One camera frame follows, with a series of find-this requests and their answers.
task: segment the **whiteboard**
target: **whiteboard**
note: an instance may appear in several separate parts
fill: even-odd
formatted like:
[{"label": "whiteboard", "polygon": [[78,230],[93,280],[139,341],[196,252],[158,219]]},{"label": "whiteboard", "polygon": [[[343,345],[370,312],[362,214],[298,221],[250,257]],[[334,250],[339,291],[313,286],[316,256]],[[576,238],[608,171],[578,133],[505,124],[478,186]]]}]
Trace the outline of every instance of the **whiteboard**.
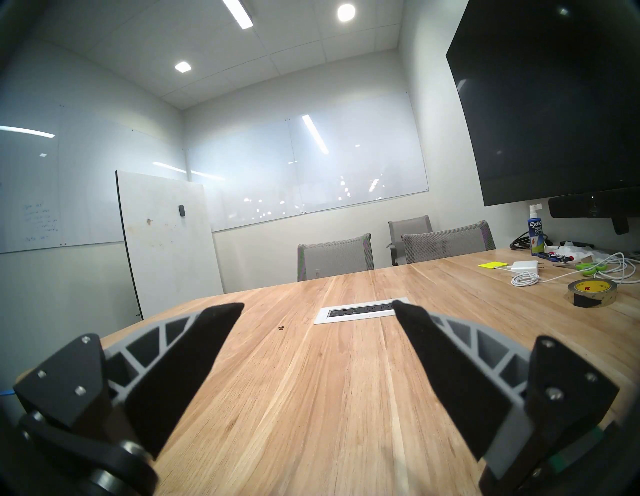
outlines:
[{"label": "whiteboard", "polygon": [[[121,170],[117,177],[141,317],[222,294],[203,186]],[[184,206],[184,217],[178,205]]]},{"label": "whiteboard", "polygon": [[426,191],[418,131],[407,93],[310,111],[324,153],[302,116],[289,131],[305,212]]},{"label": "whiteboard", "polygon": [[301,213],[285,120],[190,148],[188,161],[191,180],[205,186],[212,231]]},{"label": "whiteboard", "polygon": [[184,153],[175,145],[77,109],[63,108],[61,121],[60,214],[65,244],[122,241],[116,169],[187,180]]},{"label": "whiteboard", "polygon": [[57,104],[0,93],[0,125],[54,134],[0,131],[0,252],[63,244],[58,201]]},{"label": "whiteboard", "polygon": [[0,253],[122,241],[116,169],[187,181],[180,146],[57,102],[1,91],[0,125],[54,135],[0,129]]},{"label": "whiteboard", "polygon": [[406,92],[303,115],[189,148],[213,231],[428,190]]}]

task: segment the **ceiling tile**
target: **ceiling tile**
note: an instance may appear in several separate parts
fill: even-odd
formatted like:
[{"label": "ceiling tile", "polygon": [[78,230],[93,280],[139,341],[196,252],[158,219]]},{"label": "ceiling tile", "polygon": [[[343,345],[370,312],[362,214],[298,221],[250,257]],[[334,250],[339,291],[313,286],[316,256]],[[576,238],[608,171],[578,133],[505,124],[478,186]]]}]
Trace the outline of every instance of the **ceiling tile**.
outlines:
[{"label": "ceiling tile", "polygon": [[400,24],[404,0],[376,0],[376,26]]},{"label": "ceiling tile", "polygon": [[271,60],[281,74],[306,69],[325,62],[321,42],[307,43],[271,54]]},{"label": "ceiling tile", "polygon": [[327,62],[341,58],[353,57],[373,52],[375,48],[376,30],[367,29],[357,33],[334,36],[322,40]]},{"label": "ceiling tile", "polygon": [[[120,26],[87,57],[121,76],[142,66],[176,90],[266,55],[252,29],[243,30],[221,1],[161,0]],[[176,71],[187,61],[192,69]]]},{"label": "ceiling tile", "polygon": [[142,66],[130,72],[127,75],[127,79],[136,83],[138,86],[142,86],[142,88],[153,93],[156,97],[162,97],[177,89],[173,84],[156,74],[153,70]]},{"label": "ceiling tile", "polygon": [[118,26],[157,0],[56,0],[42,15],[33,34],[85,54]]},{"label": "ceiling tile", "polygon": [[269,53],[320,39],[314,11],[308,2],[264,9],[264,13],[253,18],[253,28]]},{"label": "ceiling tile", "polygon": [[222,74],[224,74],[236,88],[242,88],[276,77],[278,71],[273,66],[273,62],[271,62],[269,57],[262,57],[227,69],[223,71]]},{"label": "ceiling tile", "polygon": [[232,92],[234,89],[233,85],[221,72],[181,88],[182,91],[198,103]]},{"label": "ceiling tile", "polygon": [[349,0],[356,8],[356,15],[347,22],[338,19],[338,7],[343,0],[313,0],[314,10],[322,38],[354,33],[376,27],[376,0]]},{"label": "ceiling tile", "polygon": [[182,90],[175,90],[174,92],[162,97],[162,99],[180,110],[184,110],[196,104],[196,100],[191,98]]},{"label": "ceiling tile", "polygon": [[376,50],[389,50],[398,46],[400,24],[376,28]]}]

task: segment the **television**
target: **television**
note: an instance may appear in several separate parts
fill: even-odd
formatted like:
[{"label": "television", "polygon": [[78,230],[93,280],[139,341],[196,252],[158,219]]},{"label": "television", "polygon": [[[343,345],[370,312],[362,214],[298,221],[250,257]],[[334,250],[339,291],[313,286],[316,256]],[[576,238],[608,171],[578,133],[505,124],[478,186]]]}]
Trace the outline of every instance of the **television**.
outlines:
[{"label": "television", "polygon": [[640,196],[637,1],[469,0],[447,61],[485,205]]}]

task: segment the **gray mesh chair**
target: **gray mesh chair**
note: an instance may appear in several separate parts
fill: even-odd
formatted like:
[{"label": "gray mesh chair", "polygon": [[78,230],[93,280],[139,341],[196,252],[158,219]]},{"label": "gray mesh chair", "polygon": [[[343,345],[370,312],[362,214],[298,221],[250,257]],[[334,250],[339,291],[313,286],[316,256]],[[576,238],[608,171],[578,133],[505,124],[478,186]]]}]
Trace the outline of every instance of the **gray mesh chair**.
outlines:
[{"label": "gray mesh chair", "polygon": [[298,245],[298,280],[373,270],[371,235]]},{"label": "gray mesh chair", "polygon": [[495,250],[486,220],[469,226],[403,236],[408,264]]},{"label": "gray mesh chair", "polygon": [[432,232],[431,221],[428,215],[415,217],[413,219],[389,221],[389,233],[391,234],[391,243],[387,248],[391,248],[391,265],[406,264],[406,256],[404,255],[404,241],[402,237],[405,234],[422,234],[423,232]]}]

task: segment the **white charging cable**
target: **white charging cable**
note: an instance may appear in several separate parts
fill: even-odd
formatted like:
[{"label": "white charging cable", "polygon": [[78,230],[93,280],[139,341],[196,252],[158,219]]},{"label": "white charging cable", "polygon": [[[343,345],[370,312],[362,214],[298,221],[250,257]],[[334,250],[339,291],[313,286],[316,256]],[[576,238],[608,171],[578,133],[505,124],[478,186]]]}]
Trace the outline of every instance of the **white charging cable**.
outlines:
[{"label": "white charging cable", "polygon": [[[629,281],[627,279],[629,279],[633,274],[636,273],[636,266],[633,262],[635,262],[636,264],[640,264],[640,260],[635,260],[635,259],[630,259],[630,258],[626,258],[624,256],[624,253],[622,252],[618,252],[618,253],[614,253],[613,255],[608,256],[606,259],[601,260],[599,262],[596,262],[597,265],[602,265],[605,264],[607,262],[611,262],[612,264],[617,264],[615,267],[611,268],[611,269],[606,269],[603,271],[597,271],[593,276],[598,278],[598,279],[609,279],[613,282],[616,282],[617,284],[637,284],[640,283],[640,279],[634,279],[633,281]],[[501,269],[501,270],[507,270],[509,272],[511,272],[510,269],[506,268],[506,267],[494,267],[495,269]],[[561,277],[564,276],[568,276],[571,274],[577,274],[578,272],[584,272],[585,270],[588,269],[583,269],[583,270],[576,270],[573,272],[567,272],[566,274],[562,274],[561,276],[558,277],[552,277],[551,279],[542,279],[542,277],[540,277],[538,274],[533,273],[533,272],[522,272],[520,274],[515,275],[512,279],[511,279],[511,284],[516,286],[516,287],[524,287],[524,286],[533,286],[534,284],[538,283],[538,282],[551,282],[554,281],[556,279],[560,279]]]}]

